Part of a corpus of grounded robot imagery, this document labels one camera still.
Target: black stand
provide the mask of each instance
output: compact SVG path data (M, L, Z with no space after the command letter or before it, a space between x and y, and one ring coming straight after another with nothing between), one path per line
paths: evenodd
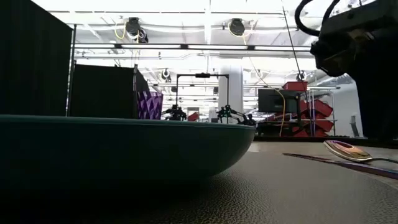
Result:
M134 71L132 73L132 118L133 119L139 119L138 117L138 109L137 109L137 104L138 104L138 94L137 94L137 73L138 73L138 64L134 64Z
M197 78L210 78L210 77L225 77L227 79L226 88L226 104L229 105L229 75L210 75L210 74L177 74L177 91L175 92L175 104L178 106L178 79L180 77L197 77Z
M70 102L72 98L72 88L73 88L73 73L75 71L75 44L76 44L76 30L77 25L73 26L73 38L72 38L72 57L70 60L70 73L69 73L69 84L68 84L68 98L67 98L67 114L70 116Z

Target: spoon handle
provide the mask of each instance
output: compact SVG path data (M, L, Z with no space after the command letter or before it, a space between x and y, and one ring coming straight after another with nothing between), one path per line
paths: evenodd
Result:
M387 161L387 162L393 162L395 164L398 164L397 160L388 159L388 158L372 158L372 159L368 160L367 162L373 162L373 161Z

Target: white wall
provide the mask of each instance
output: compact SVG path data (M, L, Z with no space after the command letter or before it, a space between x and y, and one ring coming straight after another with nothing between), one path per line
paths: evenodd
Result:
M363 137L361 113L359 109L358 92L356 90L356 84L344 84L339 85L339 90L334 91L335 97L335 119L336 122L336 135L338 136L349 136L354 137L353 130L351 128L351 116L356 116L356 127L359 135ZM322 101L327 101L331 106L331 97L323 97Z

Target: spoon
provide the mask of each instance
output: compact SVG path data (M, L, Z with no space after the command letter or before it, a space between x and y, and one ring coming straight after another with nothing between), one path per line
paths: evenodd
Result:
M369 153L364 150L352 146L348 143L326 140L323 142L326 148L338 157L347 159L353 162L372 162L372 161L388 161L398 164L398 161L388 158L373 158Z

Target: black cable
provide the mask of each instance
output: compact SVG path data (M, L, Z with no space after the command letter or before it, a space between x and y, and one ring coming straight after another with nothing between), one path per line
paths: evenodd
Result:
M305 5L307 5L308 3L310 3L312 0L303 0L302 2L300 2L300 4L297 6L296 8L296 12L294 14L294 20L296 21L297 24L297 28L299 28L301 31L303 31L304 33L308 34L308 35L313 35L315 37L319 37L320 35L320 31L319 30L314 30L314 29L310 29L308 27L306 27L300 19L300 14L303 11L303 8Z
M330 6L328 7L328 9L325 12L325 15L323 15L322 25L329 19L331 12L333 11L335 6L339 2L340 2L340 0L333 0L333 2L331 2Z
M292 44L292 50L293 50L294 59L295 59L295 61L296 61L296 65L297 65L297 69L298 69L298 75L299 75L299 77L300 77L301 83L302 83L303 88L304 88L305 101L307 102L307 109L309 110L309 109L310 109L310 102L308 101L307 89L306 89L306 87L305 87L304 81L303 81L302 78L301 78L301 70L300 70L300 66L299 66L299 61L297 60L296 51L295 51L295 49L294 49L292 34L290 33L290 29L289 29L289 23L287 22L286 13L285 13L285 6L284 6L283 1L282 1L282 0L280 0L280 1L281 1L281 3L282 3L282 10L283 10L283 12L284 12L284 17L285 17L285 22L286 22L287 33L289 34L290 43ZM311 111L310 111L310 125L311 125L311 127L312 127L312 114L311 114Z

